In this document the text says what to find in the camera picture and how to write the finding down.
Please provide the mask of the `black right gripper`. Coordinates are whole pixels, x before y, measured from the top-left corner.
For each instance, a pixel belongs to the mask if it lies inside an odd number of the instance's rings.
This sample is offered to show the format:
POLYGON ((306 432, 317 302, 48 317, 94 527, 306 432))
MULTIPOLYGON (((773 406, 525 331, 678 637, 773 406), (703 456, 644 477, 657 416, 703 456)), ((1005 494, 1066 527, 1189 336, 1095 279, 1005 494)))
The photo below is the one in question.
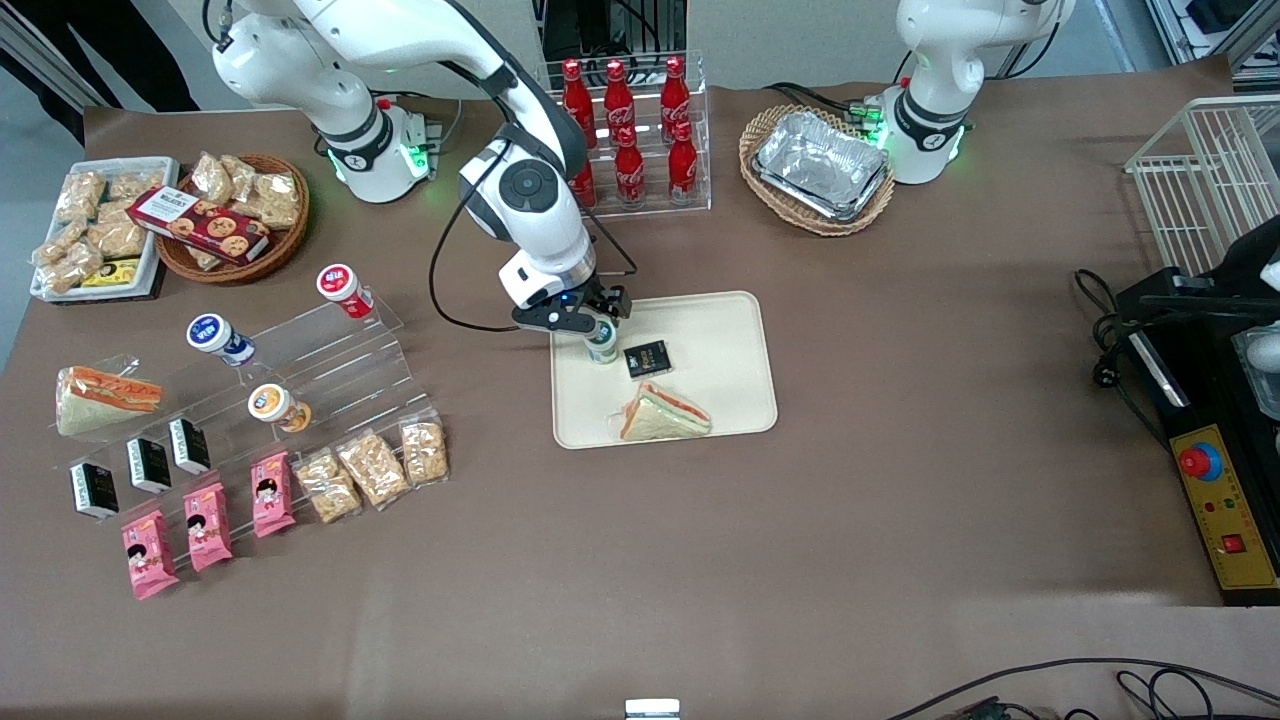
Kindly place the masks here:
POLYGON ((628 319, 632 300, 626 288, 604 288, 584 283, 572 290, 547 295, 531 307, 515 307, 512 322, 521 329, 549 334, 576 334, 595 338, 604 318, 614 324, 628 319))

